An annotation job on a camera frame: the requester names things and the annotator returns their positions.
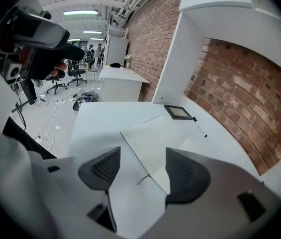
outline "black bag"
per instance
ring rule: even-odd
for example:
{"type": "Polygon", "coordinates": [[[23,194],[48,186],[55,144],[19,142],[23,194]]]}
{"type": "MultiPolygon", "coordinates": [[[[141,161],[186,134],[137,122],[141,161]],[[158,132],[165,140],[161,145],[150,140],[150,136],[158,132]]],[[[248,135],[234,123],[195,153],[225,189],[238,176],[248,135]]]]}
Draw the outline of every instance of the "black bag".
{"type": "Polygon", "coordinates": [[[90,64],[92,61],[93,61],[93,58],[92,58],[92,51],[91,51],[91,50],[88,50],[87,53],[86,53],[86,62],[87,62],[88,64],[90,64]]]}

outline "ceiling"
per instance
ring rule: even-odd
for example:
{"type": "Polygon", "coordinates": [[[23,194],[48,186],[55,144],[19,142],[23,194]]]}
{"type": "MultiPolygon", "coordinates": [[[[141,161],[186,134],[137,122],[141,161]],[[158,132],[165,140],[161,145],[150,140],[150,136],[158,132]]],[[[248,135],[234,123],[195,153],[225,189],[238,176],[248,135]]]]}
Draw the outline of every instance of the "ceiling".
{"type": "MultiPolygon", "coordinates": [[[[119,10],[126,0],[39,0],[43,9],[52,14],[52,21],[64,26],[71,34],[70,39],[80,38],[88,40],[91,37],[105,37],[110,15],[113,14],[115,20],[122,26],[126,16],[118,16],[119,10]],[[97,10],[98,15],[63,15],[64,11],[69,10],[97,10]],[[98,30],[102,35],[85,34],[83,30],[98,30]]],[[[127,0],[127,6],[138,0],[127,0]]],[[[134,8],[136,11],[147,0],[141,0],[139,5],[134,8]]]]}

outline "white cabinet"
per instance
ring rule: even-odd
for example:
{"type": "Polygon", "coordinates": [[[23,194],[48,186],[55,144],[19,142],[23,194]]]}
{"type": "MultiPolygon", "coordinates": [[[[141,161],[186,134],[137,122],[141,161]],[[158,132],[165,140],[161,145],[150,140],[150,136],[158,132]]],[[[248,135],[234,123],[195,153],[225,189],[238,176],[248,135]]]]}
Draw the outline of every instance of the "white cabinet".
{"type": "Polygon", "coordinates": [[[149,83],[139,74],[124,68],[104,66],[99,78],[104,82],[105,102],[137,102],[142,83],[149,83]]]}
{"type": "Polygon", "coordinates": [[[104,65],[119,63],[124,66],[128,40],[117,36],[109,36],[107,39],[107,54],[104,65]]]}

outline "white counter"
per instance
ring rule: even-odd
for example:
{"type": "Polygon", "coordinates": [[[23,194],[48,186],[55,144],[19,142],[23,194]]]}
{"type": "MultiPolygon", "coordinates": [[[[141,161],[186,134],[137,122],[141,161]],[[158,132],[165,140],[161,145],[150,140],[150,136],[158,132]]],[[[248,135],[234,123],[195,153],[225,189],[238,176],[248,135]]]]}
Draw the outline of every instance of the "white counter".
{"type": "Polygon", "coordinates": [[[149,83],[130,69],[110,66],[104,66],[99,78],[105,83],[103,91],[105,102],[136,102],[142,83],[149,83]]]}

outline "person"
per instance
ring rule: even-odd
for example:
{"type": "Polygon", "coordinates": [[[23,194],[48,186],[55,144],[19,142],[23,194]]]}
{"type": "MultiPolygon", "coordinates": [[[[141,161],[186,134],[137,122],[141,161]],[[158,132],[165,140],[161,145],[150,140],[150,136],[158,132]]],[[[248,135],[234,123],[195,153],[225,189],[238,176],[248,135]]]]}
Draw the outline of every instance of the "person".
{"type": "Polygon", "coordinates": [[[100,67],[100,60],[98,60],[98,59],[101,56],[101,54],[102,54],[102,48],[101,48],[101,43],[99,43],[98,47],[96,49],[96,52],[95,52],[95,64],[96,64],[96,67],[100,67]]]}
{"type": "Polygon", "coordinates": [[[95,56],[95,51],[93,49],[93,45],[91,44],[88,51],[86,52],[87,63],[89,65],[89,69],[92,68],[93,62],[95,62],[94,56],[95,56]]]}

